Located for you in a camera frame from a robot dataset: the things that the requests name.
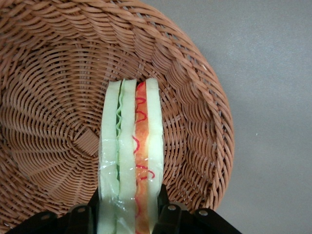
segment gray background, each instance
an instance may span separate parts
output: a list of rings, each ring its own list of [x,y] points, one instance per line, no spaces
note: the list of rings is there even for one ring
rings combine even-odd
[[[217,212],[244,234],[312,233],[312,1],[143,0],[214,68],[235,128]]]

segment brown wicker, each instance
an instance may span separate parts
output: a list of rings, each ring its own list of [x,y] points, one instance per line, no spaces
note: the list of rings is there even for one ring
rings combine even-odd
[[[108,81],[148,77],[161,89],[170,200],[216,209],[232,117],[185,33],[136,0],[0,1],[0,232],[90,199]]]

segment toy sandwich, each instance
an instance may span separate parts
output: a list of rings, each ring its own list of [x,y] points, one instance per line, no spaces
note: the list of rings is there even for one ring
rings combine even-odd
[[[109,82],[99,142],[98,234],[151,234],[163,179],[157,80]]]

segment screw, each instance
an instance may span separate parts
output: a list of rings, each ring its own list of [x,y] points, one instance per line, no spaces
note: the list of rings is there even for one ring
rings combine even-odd
[[[170,206],[168,206],[168,210],[169,211],[175,211],[176,210],[176,206],[170,205]]]
[[[46,214],[44,216],[41,217],[41,220],[47,220],[50,218],[50,215],[49,214]]]
[[[86,208],[85,207],[80,207],[77,212],[78,213],[82,213],[82,212],[85,212],[86,211]]]
[[[207,216],[207,215],[208,215],[208,212],[205,211],[205,210],[200,210],[200,211],[199,211],[199,214],[200,214],[201,216]]]

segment tomato slice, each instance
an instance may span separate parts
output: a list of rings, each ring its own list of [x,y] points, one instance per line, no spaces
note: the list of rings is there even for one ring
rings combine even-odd
[[[136,234],[149,234],[148,219],[148,115],[146,83],[136,88],[136,128],[134,151],[136,159]]]

